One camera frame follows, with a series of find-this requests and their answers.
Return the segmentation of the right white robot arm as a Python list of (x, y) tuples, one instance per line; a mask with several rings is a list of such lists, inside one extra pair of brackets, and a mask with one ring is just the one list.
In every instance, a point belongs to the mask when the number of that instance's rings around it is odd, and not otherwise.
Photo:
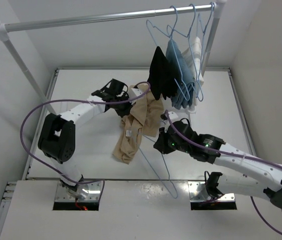
[(197, 134), (183, 120), (159, 129), (153, 146), (162, 154), (184, 152), (199, 162), (229, 168), (240, 176), (211, 172), (205, 179), (205, 191), (211, 199), (228, 193), (269, 201), (282, 209), (282, 165), (265, 163), (210, 134)]

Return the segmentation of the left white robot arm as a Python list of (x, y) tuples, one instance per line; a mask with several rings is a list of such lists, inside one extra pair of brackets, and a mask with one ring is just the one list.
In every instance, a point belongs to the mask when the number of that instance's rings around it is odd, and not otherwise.
[(76, 148), (76, 130), (93, 117), (114, 109), (119, 116), (127, 115), (132, 107), (127, 85), (116, 79), (110, 80), (100, 90), (96, 90), (81, 103), (61, 114), (50, 113), (45, 117), (38, 141), (38, 148), (50, 158), (56, 170), (60, 172), (63, 187), (77, 191), (83, 175), (76, 167), (72, 156)]

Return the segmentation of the light blue wire hanger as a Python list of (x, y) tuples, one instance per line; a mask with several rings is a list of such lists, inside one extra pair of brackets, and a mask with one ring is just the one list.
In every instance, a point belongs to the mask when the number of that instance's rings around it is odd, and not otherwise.
[(134, 143), (137, 147), (137, 151), (140, 152), (141, 156), (144, 158), (145, 162), (148, 164), (149, 168), (152, 170), (156, 179), (161, 184), (164, 190), (167, 190), (168, 194), (174, 199), (178, 199), (179, 193), (176, 188), (175, 182), (171, 179), (171, 173), (166, 162), (165, 157), (162, 153), (153, 153), (148, 154), (141, 146), (141, 143), (137, 142), (137, 138), (140, 137), (142, 140), (148, 140), (151, 143), (155, 143), (153, 137), (147, 136), (141, 132), (140, 129), (135, 127), (128, 127), (127, 130), (124, 130), (124, 136), (127, 137)]

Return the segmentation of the beige t-shirt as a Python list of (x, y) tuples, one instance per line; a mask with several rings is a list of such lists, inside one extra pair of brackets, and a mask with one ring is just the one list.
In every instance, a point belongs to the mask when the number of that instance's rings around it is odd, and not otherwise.
[(163, 111), (162, 100), (156, 100), (151, 91), (137, 99), (129, 115), (121, 119), (122, 132), (114, 147), (113, 156), (129, 164), (139, 149), (142, 136), (157, 135)]

